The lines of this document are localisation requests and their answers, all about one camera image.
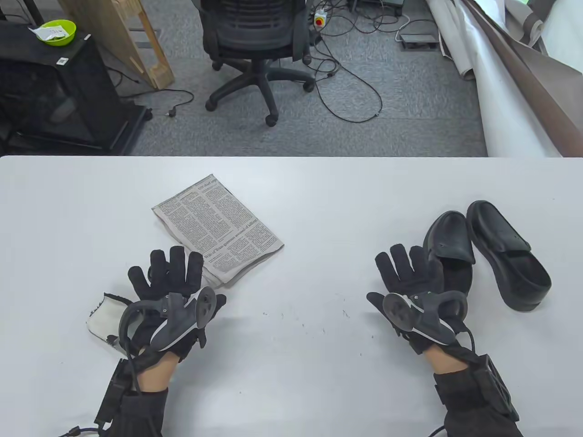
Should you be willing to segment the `person's left hand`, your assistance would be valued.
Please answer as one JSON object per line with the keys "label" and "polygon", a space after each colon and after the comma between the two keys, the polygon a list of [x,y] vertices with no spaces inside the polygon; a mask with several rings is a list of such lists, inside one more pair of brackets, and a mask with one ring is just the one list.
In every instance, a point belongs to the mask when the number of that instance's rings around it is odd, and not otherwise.
{"label": "person's left hand", "polygon": [[143,372],[172,352],[183,360],[195,343],[207,343],[206,325],[225,305],[226,297],[202,287],[202,254],[185,254],[173,246],[166,256],[150,254],[148,275],[134,266],[128,277],[138,295],[119,323],[119,343],[135,371]]}

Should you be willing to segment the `person's right hand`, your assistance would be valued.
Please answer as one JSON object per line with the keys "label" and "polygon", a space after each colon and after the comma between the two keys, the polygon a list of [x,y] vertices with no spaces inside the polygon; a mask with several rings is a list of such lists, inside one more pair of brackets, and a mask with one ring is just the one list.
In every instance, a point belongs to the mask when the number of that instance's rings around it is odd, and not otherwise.
{"label": "person's right hand", "polygon": [[397,336],[422,354],[431,346],[444,347],[462,356],[459,333],[469,333],[464,320],[467,295],[447,290],[443,265],[429,259],[422,247],[405,250],[402,244],[375,257],[386,293],[367,293],[366,298],[392,326]]}

